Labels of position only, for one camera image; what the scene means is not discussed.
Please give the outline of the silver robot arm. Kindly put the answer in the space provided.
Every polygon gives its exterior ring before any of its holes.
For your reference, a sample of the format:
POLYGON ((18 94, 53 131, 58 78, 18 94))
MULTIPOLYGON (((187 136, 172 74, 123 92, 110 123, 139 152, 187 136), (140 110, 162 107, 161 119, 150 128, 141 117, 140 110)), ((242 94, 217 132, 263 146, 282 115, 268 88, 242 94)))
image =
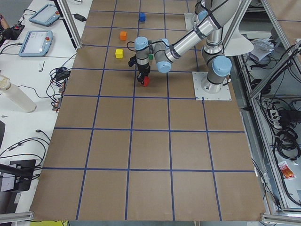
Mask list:
POLYGON ((181 58, 189 49, 198 44, 214 32, 219 31, 234 16, 239 7, 238 0, 213 0, 199 3, 204 9, 205 17, 174 44, 167 39, 148 40, 137 37, 134 43, 135 55, 128 61, 132 67, 136 65, 139 71, 137 80, 143 85, 149 84, 149 55, 153 54, 157 69, 160 73, 171 71, 172 63, 181 58))

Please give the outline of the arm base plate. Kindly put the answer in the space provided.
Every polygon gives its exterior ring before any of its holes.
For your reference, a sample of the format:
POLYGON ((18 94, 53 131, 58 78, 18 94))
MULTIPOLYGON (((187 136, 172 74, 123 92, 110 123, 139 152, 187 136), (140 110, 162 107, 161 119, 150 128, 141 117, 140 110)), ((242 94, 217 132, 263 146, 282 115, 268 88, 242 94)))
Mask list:
POLYGON ((221 84, 211 84, 207 80, 207 72, 192 72, 196 100, 231 101, 227 79, 221 84))
POLYGON ((188 31, 191 30, 194 27, 194 25, 197 23, 198 16, 195 13, 187 12, 184 13, 184 20, 185 20, 186 30, 188 31))

